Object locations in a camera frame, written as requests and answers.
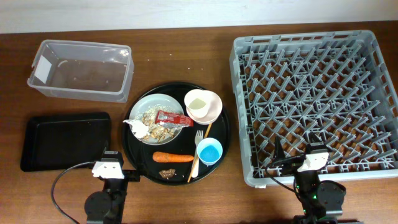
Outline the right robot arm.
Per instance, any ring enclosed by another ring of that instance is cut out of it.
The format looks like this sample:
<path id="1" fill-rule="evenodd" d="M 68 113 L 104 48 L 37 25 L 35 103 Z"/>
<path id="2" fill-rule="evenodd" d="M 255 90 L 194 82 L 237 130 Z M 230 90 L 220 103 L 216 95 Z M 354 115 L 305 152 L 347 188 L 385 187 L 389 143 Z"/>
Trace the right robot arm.
<path id="1" fill-rule="evenodd" d="M 314 133 L 309 134 L 309 140 L 303 153 L 286 157 L 276 137 L 271 165 L 281 167 L 283 175 L 294 177 L 293 192 L 303 208 L 303 215 L 294 216 L 294 224 L 338 223 L 346 188 L 332 180 L 320 180 L 318 171 L 326 166 L 331 149 Z"/>

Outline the cream paper cup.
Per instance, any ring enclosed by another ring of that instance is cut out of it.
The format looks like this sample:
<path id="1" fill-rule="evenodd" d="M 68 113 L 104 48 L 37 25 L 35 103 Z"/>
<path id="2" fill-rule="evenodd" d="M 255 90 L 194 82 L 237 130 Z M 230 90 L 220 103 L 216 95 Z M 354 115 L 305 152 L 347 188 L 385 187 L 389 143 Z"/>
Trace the cream paper cup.
<path id="1" fill-rule="evenodd" d="M 189 112 L 196 118 L 206 116 L 210 106 L 206 98 L 206 92 L 199 89 L 190 90 L 185 95 L 184 103 Z"/>

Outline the red snack wrapper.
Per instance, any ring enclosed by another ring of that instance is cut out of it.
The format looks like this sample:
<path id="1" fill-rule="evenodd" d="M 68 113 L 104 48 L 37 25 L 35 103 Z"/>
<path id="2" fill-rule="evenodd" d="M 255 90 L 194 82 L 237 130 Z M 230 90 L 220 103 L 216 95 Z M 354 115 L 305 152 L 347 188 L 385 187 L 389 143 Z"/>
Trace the red snack wrapper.
<path id="1" fill-rule="evenodd" d="M 189 116 L 183 114 L 169 113 L 159 110 L 155 117 L 155 124 L 159 124 L 164 128 L 182 129 L 193 126 L 193 120 Z"/>

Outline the white napkin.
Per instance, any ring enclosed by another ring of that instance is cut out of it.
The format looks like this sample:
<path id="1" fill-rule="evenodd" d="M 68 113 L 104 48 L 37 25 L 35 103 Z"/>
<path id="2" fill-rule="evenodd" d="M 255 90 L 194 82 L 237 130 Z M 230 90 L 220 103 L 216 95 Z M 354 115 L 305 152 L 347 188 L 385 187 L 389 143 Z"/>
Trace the white napkin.
<path id="1" fill-rule="evenodd" d="M 131 132 L 138 139 L 142 139 L 149 134 L 149 127 L 142 121 L 136 119 L 125 119 L 123 122 L 130 126 Z"/>

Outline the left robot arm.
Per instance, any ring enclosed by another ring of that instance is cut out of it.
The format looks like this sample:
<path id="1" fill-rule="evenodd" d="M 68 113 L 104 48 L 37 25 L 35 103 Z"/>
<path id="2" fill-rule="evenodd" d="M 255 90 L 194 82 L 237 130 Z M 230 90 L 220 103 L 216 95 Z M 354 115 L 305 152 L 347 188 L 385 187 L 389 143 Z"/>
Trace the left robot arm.
<path id="1" fill-rule="evenodd" d="M 94 177 L 104 182 L 103 189 L 91 194 L 85 201 L 86 222 L 121 223 L 127 187 L 131 182 L 139 182 L 136 170 L 123 170 L 123 156 L 118 151 L 106 151 L 101 159 L 94 163 Z"/>

